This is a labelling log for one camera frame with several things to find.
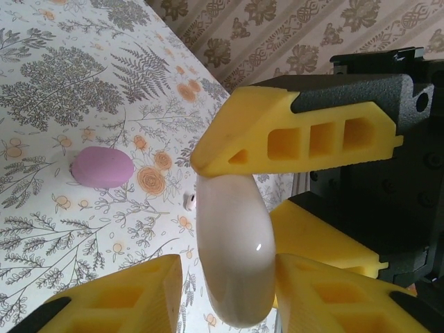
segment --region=rectangular hole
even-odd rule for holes
[[[143,291],[140,287],[109,287],[101,291],[101,294],[91,307],[95,309],[134,307]]]
[[[320,123],[310,128],[310,157],[331,155],[334,147],[334,123]]]
[[[248,161],[248,153],[246,149],[242,149],[236,155],[228,160],[230,164],[245,164]]]
[[[299,269],[300,271],[306,271],[306,272],[314,272],[314,271],[318,271],[317,268],[314,268],[308,264],[303,264],[301,262],[298,262],[296,265],[296,268]]]
[[[300,154],[300,129],[282,128],[268,134],[270,160],[297,160]]]
[[[361,275],[364,275],[364,273],[366,272],[365,268],[362,266],[349,267],[349,268],[345,268],[344,270],[349,271],[349,272],[353,272],[356,274],[361,274]]]
[[[327,304],[366,302],[367,297],[359,287],[345,282],[324,282],[313,285],[314,290]]]
[[[348,312],[334,316],[345,333],[402,333],[404,331],[389,318],[390,314]]]
[[[344,128],[343,150],[370,148],[375,139],[375,127],[367,118],[347,119]]]
[[[117,333],[122,323],[114,318],[82,318],[75,319],[66,333]]]

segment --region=wallpaper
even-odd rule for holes
[[[329,74],[336,54],[423,46],[444,56],[444,0],[148,0],[231,92],[282,74]]]
[[[57,292],[167,253],[183,263],[178,333],[272,332],[275,311],[237,330],[207,299],[183,202],[190,153],[228,93],[161,18],[142,0],[2,1],[0,58],[0,332]],[[96,145],[133,159],[120,188],[72,178]],[[256,176],[269,209],[292,179]]]

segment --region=orange flower print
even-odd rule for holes
[[[124,255],[123,246],[120,243],[114,243],[112,250],[106,250],[106,253],[112,253],[112,262],[116,262],[117,255]]]
[[[164,41],[164,38],[163,38],[162,35],[160,35],[159,33],[156,33],[155,36],[156,36],[156,38],[157,38],[159,41],[161,41],[161,42]]]
[[[80,207],[80,210],[87,210],[88,208],[92,208],[89,205],[88,200],[82,200],[81,202],[78,203],[78,206]]]
[[[185,230],[188,230],[189,234],[194,237],[193,225],[185,216],[178,216],[177,219],[171,221],[178,224],[180,234],[183,233]]]
[[[203,315],[203,318],[208,323],[208,331],[210,332],[211,327],[215,327],[217,324],[216,317],[214,317],[214,314],[208,314],[207,316]]]
[[[62,208],[63,210],[67,210],[71,207],[71,201],[68,200],[66,196],[54,196],[52,195],[52,199],[55,202],[55,212],[57,213],[59,208]]]
[[[39,13],[43,15],[44,19],[53,21],[55,19],[54,14],[50,10],[39,9]]]
[[[63,156],[65,156],[65,154],[67,153],[66,148],[72,146],[72,141],[68,139],[66,135],[59,135],[57,137],[53,137],[53,139],[58,142],[55,146],[53,146],[53,148],[61,146],[63,151]]]
[[[0,152],[0,156],[4,156],[5,160],[10,158],[17,158],[22,156],[22,148],[28,147],[27,144],[22,144],[21,139],[12,138],[9,140],[9,144],[1,140],[1,143],[5,147],[5,149]]]
[[[197,82],[196,80],[189,80],[188,81],[188,86],[191,88],[191,90],[193,90],[194,92],[200,92],[202,90],[202,88],[199,85],[199,82]]]
[[[140,187],[148,194],[159,196],[165,190],[165,178],[160,172],[151,167],[145,166],[137,173],[137,181]]]
[[[181,97],[187,102],[193,103],[196,101],[196,95],[193,92],[193,89],[188,85],[184,85],[183,83],[178,84],[178,92]]]
[[[94,138],[94,129],[88,127],[82,129],[82,141],[85,143],[86,141],[92,142]]]
[[[193,257],[193,250],[194,249],[193,248],[189,248],[189,245],[188,245],[188,248],[186,250],[180,251],[180,253],[186,253],[187,258],[191,259]]]
[[[167,54],[168,56],[172,57],[174,59],[174,55],[173,55],[173,51],[168,49],[168,48],[164,48],[165,54]]]
[[[103,51],[103,47],[100,44],[91,43],[91,47],[94,48],[94,49],[97,49],[99,51]]]
[[[185,74],[185,71],[183,70],[183,68],[182,68],[181,66],[176,66],[176,71],[178,71],[178,73],[179,73],[180,75]]]
[[[154,156],[154,163],[160,170],[169,170],[173,166],[173,161],[168,153],[158,151]]]
[[[136,149],[140,149],[141,151],[144,151],[148,148],[148,142],[142,137],[141,135],[136,135],[134,137],[134,145],[136,146]]]
[[[188,67],[188,70],[189,70],[192,74],[194,74],[194,75],[197,75],[197,74],[198,74],[197,71],[194,69],[193,66]]]

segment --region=patterned wallpaper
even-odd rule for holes
[[[148,0],[228,91],[328,74],[341,53],[425,46],[444,57],[444,0]]]

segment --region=black screw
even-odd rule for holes
[[[310,179],[313,180],[314,182],[318,181],[318,174],[314,171],[310,172]]]
[[[444,158],[436,153],[428,153],[424,156],[424,164],[431,170],[438,170],[444,165]]]
[[[382,181],[381,185],[382,185],[382,189],[387,194],[393,194],[396,192],[395,185],[389,179],[384,179]]]
[[[432,208],[436,205],[436,201],[426,191],[418,194],[418,203],[426,208]]]

